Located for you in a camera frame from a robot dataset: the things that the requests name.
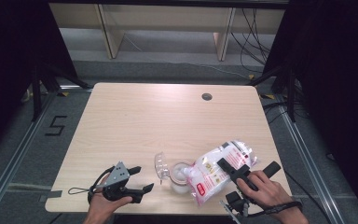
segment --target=red label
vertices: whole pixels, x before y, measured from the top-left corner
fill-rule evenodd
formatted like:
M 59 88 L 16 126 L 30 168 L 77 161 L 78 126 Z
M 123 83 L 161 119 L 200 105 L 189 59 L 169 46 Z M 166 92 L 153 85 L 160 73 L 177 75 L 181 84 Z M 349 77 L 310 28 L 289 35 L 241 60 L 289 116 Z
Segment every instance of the red label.
M 200 194 L 201 196 L 203 196 L 203 195 L 205 194 L 205 189 L 204 189 L 204 187 L 202 186 L 202 184 L 198 184 L 198 185 L 197 185 L 197 190 L 199 191 L 199 194 Z

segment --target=desk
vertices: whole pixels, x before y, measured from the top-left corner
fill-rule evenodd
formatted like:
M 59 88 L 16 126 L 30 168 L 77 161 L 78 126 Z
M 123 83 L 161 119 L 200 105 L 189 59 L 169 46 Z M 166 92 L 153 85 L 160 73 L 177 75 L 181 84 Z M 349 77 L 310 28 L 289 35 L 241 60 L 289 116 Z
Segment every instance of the desk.
M 202 99 L 210 93 L 212 100 Z M 108 167 L 123 161 L 141 166 L 127 187 L 155 183 L 141 204 L 128 204 L 120 214 L 226 215 L 219 204 L 235 190 L 229 183 L 202 207 L 188 194 L 180 195 L 169 181 L 159 184 L 154 157 L 163 151 L 168 164 L 194 161 L 226 141 L 240 139 L 260 159 L 255 169 L 271 161 L 281 164 L 264 111 L 254 87 L 182 84 L 99 83 L 89 98 L 52 190 L 49 212 L 87 212 L 87 194 L 69 195 L 72 187 L 89 188 Z M 283 171 L 272 177 L 291 193 Z M 250 212 L 258 211 L 257 206 Z

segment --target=black strap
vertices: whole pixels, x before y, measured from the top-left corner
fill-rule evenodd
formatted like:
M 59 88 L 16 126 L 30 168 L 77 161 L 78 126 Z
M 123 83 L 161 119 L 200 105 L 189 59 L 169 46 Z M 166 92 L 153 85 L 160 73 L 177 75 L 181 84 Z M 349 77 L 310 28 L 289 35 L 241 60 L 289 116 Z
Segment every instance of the black strap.
M 248 217 L 258 217 L 258 216 L 261 216 L 264 214 L 269 215 L 269 214 L 273 214 L 273 213 L 280 213 L 284 209 L 288 209 L 291 207 L 298 207 L 298 209 L 300 209 L 300 211 L 302 212 L 302 203 L 301 202 L 290 202 L 290 203 L 283 203 L 283 204 L 278 204 L 275 206 L 267 207 L 266 209 L 264 209 L 264 211 L 251 214 Z

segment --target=white plastic package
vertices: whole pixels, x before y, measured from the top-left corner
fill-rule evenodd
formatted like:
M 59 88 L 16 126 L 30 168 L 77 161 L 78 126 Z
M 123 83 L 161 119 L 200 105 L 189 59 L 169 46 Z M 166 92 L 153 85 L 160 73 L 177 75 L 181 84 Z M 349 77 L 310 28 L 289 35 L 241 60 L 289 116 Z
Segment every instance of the white plastic package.
M 217 164 L 222 158 L 225 158 L 236 170 L 244 164 L 253 167 L 257 161 L 252 149 L 238 140 L 225 142 L 222 146 L 199 157 L 192 166 L 183 170 L 187 184 L 199 206 L 230 181 L 229 175 Z

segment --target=light wood surface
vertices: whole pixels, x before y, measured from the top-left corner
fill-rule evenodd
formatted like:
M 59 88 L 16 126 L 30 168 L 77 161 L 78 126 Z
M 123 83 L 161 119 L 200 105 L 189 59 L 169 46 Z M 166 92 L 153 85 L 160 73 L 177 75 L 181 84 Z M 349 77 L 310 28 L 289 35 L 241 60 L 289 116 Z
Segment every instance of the light wood surface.
M 210 93 L 210 101 L 202 99 Z M 49 212 L 87 212 L 87 193 L 69 195 L 72 187 L 89 188 L 108 167 L 123 161 L 127 168 L 141 166 L 127 186 L 141 189 L 155 183 L 140 204 L 128 204 L 120 214 L 226 215 L 219 204 L 235 190 L 229 183 L 203 206 L 190 193 L 178 194 L 170 181 L 159 184 L 154 157 L 164 152 L 168 165 L 194 161 L 206 152 L 240 139 L 259 159 L 253 168 L 262 170 L 272 161 L 281 164 L 264 111 L 254 87 L 181 84 L 95 85 L 52 190 Z M 291 194 L 282 170 L 271 179 Z M 251 206 L 250 213 L 260 211 Z

